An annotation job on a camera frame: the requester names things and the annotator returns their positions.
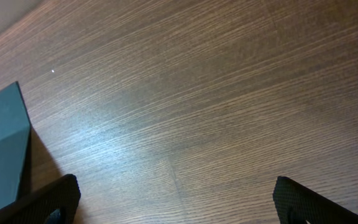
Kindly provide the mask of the dark teal hinged box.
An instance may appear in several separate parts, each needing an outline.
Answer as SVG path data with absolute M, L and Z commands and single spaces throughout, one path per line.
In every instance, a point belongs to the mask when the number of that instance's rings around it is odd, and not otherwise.
M 0 209 L 18 198 L 30 121 L 17 82 L 0 91 Z

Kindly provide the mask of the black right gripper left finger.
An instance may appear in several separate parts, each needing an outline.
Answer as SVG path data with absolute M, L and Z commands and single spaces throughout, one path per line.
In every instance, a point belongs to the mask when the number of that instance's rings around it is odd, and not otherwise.
M 76 176 L 67 174 L 0 209 L 0 224 L 72 224 L 80 198 Z

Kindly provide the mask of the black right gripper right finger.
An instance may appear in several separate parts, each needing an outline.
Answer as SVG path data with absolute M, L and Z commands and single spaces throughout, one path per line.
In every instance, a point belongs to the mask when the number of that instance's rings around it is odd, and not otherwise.
M 273 201 L 280 223 L 358 223 L 358 214 L 288 177 L 277 177 Z

